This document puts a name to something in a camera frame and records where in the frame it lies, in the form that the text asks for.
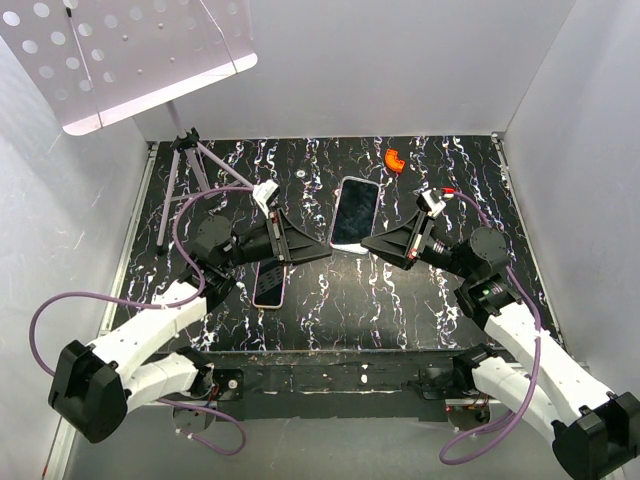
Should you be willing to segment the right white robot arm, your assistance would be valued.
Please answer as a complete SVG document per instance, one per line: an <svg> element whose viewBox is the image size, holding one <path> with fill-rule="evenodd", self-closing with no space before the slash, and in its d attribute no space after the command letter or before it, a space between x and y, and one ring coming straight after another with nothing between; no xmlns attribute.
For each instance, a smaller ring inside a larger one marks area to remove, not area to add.
<svg viewBox="0 0 640 480"><path fill-rule="evenodd" d="M507 280L506 242L496 230L475 229L448 246L432 234L433 219L418 212L405 224L362 241L404 270L418 261L462 279L454 295L464 315L520 364L514 369L486 345L455 357L452 383L464 397L480 393L525 421L550 445L573 479L611 479L639 456L639 401L614 393L577 363L542 328L523 295Z"/></svg>

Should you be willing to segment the phone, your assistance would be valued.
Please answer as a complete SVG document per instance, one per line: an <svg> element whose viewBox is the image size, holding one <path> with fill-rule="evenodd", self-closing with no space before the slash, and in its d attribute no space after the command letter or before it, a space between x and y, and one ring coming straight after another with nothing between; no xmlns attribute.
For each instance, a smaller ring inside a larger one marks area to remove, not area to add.
<svg viewBox="0 0 640 480"><path fill-rule="evenodd" d="M368 252L361 242L372 234L379 196L379 184L353 176L343 178L329 236L332 248L358 255Z"/></svg>
<svg viewBox="0 0 640 480"><path fill-rule="evenodd" d="M256 308L277 310L282 307L286 268L277 260L259 263L252 303Z"/></svg>

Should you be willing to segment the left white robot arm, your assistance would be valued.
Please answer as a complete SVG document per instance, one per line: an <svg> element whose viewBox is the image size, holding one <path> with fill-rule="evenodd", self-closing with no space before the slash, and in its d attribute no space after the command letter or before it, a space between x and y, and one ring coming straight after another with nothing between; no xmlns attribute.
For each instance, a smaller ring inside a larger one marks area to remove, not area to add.
<svg viewBox="0 0 640 480"><path fill-rule="evenodd" d="M155 362L150 356L226 299L236 284L233 268L268 260L300 265L330 254L329 246L292 224L280 208L241 235L222 216L202 221L190 253L201 271L184 272L151 308L121 327L87 345L74 340L65 346L49 405L86 440L99 443L147 403L171 394L205 398L214 365L204 355L183 347Z"/></svg>

